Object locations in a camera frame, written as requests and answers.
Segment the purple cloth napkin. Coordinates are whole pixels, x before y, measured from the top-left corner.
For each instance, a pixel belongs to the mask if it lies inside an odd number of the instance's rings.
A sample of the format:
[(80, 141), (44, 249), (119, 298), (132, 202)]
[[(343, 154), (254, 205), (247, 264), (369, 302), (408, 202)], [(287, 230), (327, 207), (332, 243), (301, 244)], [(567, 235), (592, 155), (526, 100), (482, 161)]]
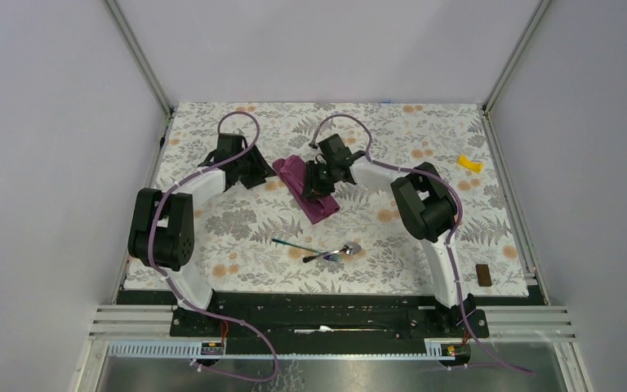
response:
[(305, 161), (298, 155), (278, 158), (273, 162), (273, 169), (285, 183), (301, 211), (312, 225), (327, 219), (340, 210), (340, 205), (332, 196), (309, 201), (303, 198), (306, 177)]

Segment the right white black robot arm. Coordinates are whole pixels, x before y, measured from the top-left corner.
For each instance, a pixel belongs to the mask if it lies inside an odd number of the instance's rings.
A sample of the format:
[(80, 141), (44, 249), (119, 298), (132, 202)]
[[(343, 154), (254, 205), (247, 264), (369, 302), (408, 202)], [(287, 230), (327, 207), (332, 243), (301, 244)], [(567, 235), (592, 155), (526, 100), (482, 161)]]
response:
[(335, 191), (335, 183), (367, 185), (390, 192), (405, 230), (420, 241), (429, 264), (430, 278), (438, 312), (437, 329), (456, 336), (468, 325), (474, 311), (474, 298), (462, 289), (460, 268), (451, 244), (461, 204), (453, 188), (435, 167), (396, 167), (353, 153), (335, 134), (309, 146), (318, 156), (306, 163), (302, 198), (319, 200)]

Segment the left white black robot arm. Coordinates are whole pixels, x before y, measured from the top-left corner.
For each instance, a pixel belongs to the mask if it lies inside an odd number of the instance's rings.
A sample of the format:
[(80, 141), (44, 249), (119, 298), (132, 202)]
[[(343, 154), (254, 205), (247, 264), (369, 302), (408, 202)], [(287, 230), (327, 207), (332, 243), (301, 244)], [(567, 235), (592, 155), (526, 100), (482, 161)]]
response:
[(160, 274), (179, 307), (192, 310), (189, 325), (200, 335), (216, 332), (221, 316), (209, 306), (213, 288), (191, 262), (196, 241), (194, 208), (238, 182), (252, 188), (273, 175), (255, 142), (248, 144), (244, 136), (221, 134), (216, 150), (197, 171), (165, 191), (143, 188), (136, 195), (129, 254)]

